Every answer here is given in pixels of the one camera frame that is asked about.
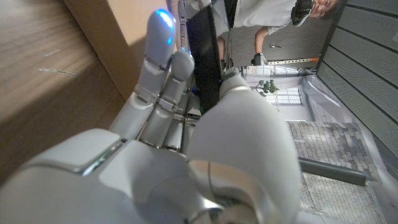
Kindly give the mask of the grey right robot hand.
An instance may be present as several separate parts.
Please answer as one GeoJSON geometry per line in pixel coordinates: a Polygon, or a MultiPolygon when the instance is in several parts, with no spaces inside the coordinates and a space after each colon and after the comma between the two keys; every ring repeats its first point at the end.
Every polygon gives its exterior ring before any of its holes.
{"type": "Polygon", "coordinates": [[[241,75],[184,153],[164,147],[197,60],[175,51],[176,21],[148,20],[139,81],[108,130],[77,134],[26,162],[1,187],[2,223],[293,223],[300,166],[286,122],[241,75]]]}

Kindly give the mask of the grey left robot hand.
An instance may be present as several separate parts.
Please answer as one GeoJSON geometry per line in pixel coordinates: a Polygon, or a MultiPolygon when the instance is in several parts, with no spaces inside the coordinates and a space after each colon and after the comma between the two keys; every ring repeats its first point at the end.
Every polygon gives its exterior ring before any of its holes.
{"type": "Polygon", "coordinates": [[[190,52],[188,41],[187,22],[195,14],[207,7],[211,0],[179,0],[178,1],[178,18],[180,21],[180,39],[181,50],[190,52]]]}

